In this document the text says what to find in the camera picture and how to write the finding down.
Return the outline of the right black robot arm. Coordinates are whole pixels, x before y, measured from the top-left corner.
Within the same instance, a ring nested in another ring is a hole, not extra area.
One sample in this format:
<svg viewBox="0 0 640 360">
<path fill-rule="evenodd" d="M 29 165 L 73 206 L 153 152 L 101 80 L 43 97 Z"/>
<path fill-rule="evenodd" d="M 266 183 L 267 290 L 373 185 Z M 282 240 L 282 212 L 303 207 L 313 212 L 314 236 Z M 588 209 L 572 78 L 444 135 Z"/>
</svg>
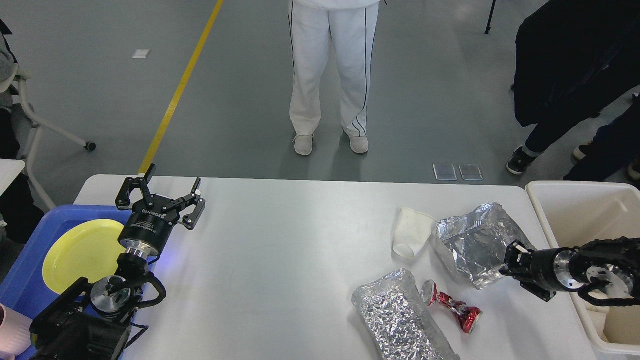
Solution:
<svg viewBox="0 0 640 360">
<path fill-rule="evenodd" d="M 541 250 L 512 242 L 499 272 L 545 302 L 558 292 L 576 293 L 594 306 L 637 306 L 639 239 L 596 239 L 583 246 Z"/>
</svg>

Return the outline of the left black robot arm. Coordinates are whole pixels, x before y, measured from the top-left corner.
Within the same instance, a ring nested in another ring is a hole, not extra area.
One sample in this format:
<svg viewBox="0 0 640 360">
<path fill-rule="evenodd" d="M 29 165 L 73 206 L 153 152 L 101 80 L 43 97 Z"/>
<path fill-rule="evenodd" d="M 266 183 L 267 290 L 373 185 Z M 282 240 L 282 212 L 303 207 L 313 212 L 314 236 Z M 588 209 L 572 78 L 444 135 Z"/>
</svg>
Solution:
<svg viewBox="0 0 640 360">
<path fill-rule="evenodd" d="M 153 194 L 149 184 L 155 164 L 146 173 L 127 177 L 116 198 L 118 210 L 131 215 L 119 233 L 123 252 L 117 268 L 96 282 L 81 276 L 48 305 L 30 326 L 35 360 L 118 360 L 148 330 L 134 317 L 159 305 L 167 291 L 151 271 L 177 225 L 194 230 L 206 200 L 197 178 L 185 196 Z"/>
</svg>

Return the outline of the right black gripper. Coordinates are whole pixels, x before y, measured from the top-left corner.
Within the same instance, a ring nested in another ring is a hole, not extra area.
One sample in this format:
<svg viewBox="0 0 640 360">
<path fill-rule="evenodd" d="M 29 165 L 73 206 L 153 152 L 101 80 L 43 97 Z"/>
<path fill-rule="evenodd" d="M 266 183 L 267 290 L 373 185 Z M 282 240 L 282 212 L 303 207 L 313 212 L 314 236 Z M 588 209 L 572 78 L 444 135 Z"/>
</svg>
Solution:
<svg viewBox="0 0 640 360">
<path fill-rule="evenodd" d="M 512 278 L 530 278 L 520 286 L 544 302 L 557 292 L 578 292 L 586 283 L 572 273 L 572 261 L 578 252 L 570 248 L 536 250 L 520 241 L 507 246 L 499 273 Z"/>
</svg>

